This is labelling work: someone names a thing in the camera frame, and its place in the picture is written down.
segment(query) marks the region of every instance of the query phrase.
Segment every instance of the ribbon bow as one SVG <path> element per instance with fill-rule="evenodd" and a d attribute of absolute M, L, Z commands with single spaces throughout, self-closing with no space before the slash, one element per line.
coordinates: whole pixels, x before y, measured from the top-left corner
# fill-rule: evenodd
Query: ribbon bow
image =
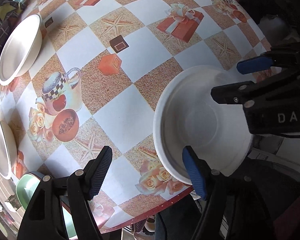
<path fill-rule="evenodd" d="M 166 29 L 167 34 L 171 34 L 180 23 L 187 23 L 189 20 L 194 20 L 198 24 L 200 24 L 201 20 L 198 17 L 194 16 L 194 10 L 190 9 L 188 6 L 180 2 L 173 3 L 170 6 L 171 8 L 166 11 L 166 13 L 168 15 L 168 18 L 173 18 L 175 22 L 173 22 Z"/>

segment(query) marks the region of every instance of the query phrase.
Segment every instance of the apple print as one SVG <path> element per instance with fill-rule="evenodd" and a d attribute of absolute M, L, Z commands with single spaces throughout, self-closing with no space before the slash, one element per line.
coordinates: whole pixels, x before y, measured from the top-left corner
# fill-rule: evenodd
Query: apple print
<path fill-rule="evenodd" d="M 59 96 L 59 98 L 55 99 L 52 103 L 52 106 L 54 108 L 54 110 L 56 110 L 57 112 L 60 112 L 62 109 L 64 109 L 66 107 L 66 96 L 65 95 L 61 95 Z"/>

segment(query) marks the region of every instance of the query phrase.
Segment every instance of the starfish print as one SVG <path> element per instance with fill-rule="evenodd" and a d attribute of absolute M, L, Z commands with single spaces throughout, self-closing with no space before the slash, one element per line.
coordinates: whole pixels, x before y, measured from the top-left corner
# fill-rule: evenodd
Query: starfish print
<path fill-rule="evenodd" d="M 170 34 L 164 41 L 170 41 L 170 40 L 173 40 L 173 38 L 174 37 Z M 184 49 L 183 41 L 180 39 L 177 39 L 177 38 L 176 38 L 176 40 L 177 40 L 177 44 L 180 47 L 180 49 Z"/>
<path fill-rule="evenodd" d="M 102 149 L 99 147 L 94 146 L 94 138 L 96 136 L 96 132 L 94 131 L 90 137 L 90 141 L 88 145 L 85 145 L 84 143 L 78 141 L 75 139 L 77 143 L 80 144 L 80 146 L 85 150 L 80 162 L 82 162 L 85 158 L 91 157 L 92 159 L 95 158 L 95 154 L 98 154 Z"/>
<path fill-rule="evenodd" d="M 66 27 L 58 27 L 58 29 L 61 30 L 61 33 L 58 35 L 56 40 L 59 39 L 61 36 L 63 36 L 63 42 L 66 42 L 66 39 L 68 37 L 68 32 L 73 31 L 75 29 L 79 29 L 78 26 L 71 26 L 73 20 L 74 19 L 72 18 L 72 20 L 67 24 Z"/>
<path fill-rule="evenodd" d="M 119 36 L 119 27 L 121 26 L 125 26 L 125 25 L 132 25 L 132 23 L 130 22 L 121 22 L 121 17 L 122 17 L 123 13 L 121 13 L 114 21 L 113 20 L 101 20 L 103 21 L 106 25 L 108 25 L 108 29 L 106 29 L 101 36 L 105 35 L 106 33 L 108 33 L 110 30 L 114 30 L 114 34 L 115 36 Z"/>
<path fill-rule="evenodd" d="M 221 49 L 218 58 L 222 57 L 223 55 L 226 55 L 228 62 L 231 63 L 231 61 L 230 61 L 230 55 L 229 54 L 234 54 L 234 52 L 232 50 L 228 49 L 227 40 L 225 39 L 223 45 L 221 43 L 219 43 L 218 41 L 216 41 L 215 39 L 214 39 L 214 42 Z"/>

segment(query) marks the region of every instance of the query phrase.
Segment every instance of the orange cube print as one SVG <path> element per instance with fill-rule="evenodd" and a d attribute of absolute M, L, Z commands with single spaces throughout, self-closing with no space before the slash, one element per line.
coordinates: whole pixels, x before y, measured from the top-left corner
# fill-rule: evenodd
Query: orange cube print
<path fill-rule="evenodd" d="M 105 76 L 119 74 L 121 63 L 117 54 L 106 55 L 101 58 L 98 69 Z"/>

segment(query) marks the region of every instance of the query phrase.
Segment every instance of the paper bowl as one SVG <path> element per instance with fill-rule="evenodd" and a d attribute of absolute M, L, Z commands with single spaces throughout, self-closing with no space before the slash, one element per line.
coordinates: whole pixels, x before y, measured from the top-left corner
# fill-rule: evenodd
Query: paper bowl
<path fill-rule="evenodd" d="M 60 125 L 67 119 L 67 118 L 73 118 L 73 125 L 70 130 L 64 133 L 60 133 Z M 54 119 L 52 124 L 52 132 L 55 135 L 55 137 L 62 141 L 62 142 L 68 142 L 71 141 L 78 133 L 79 130 L 79 118 L 77 116 L 77 113 L 72 109 L 66 109 L 60 112 L 57 117 Z"/>
<path fill-rule="evenodd" d="M 41 44 L 39 15 L 24 19 L 11 33 L 0 56 L 0 84 L 8 85 L 26 73 L 37 58 Z"/>
<path fill-rule="evenodd" d="M 244 160 L 252 134 L 242 105 L 219 105 L 210 95 L 213 87 L 236 82 L 221 68 L 203 65 L 181 72 L 163 91 L 154 113 L 154 146 L 176 179 L 191 184 L 182 161 L 186 145 L 225 176 Z"/>
<path fill-rule="evenodd" d="M 33 196 L 37 186 L 39 185 L 43 174 L 39 172 L 27 172 L 24 174 L 16 185 L 16 193 L 21 206 L 26 209 L 30 199 Z M 71 214 L 62 207 L 63 217 L 66 224 L 68 237 L 76 236 Z"/>
<path fill-rule="evenodd" d="M 17 161 L 17 146 L 10 127 L 0 121 L 0 174 L 5 179 L 10 179 L 11 167 Z"/>

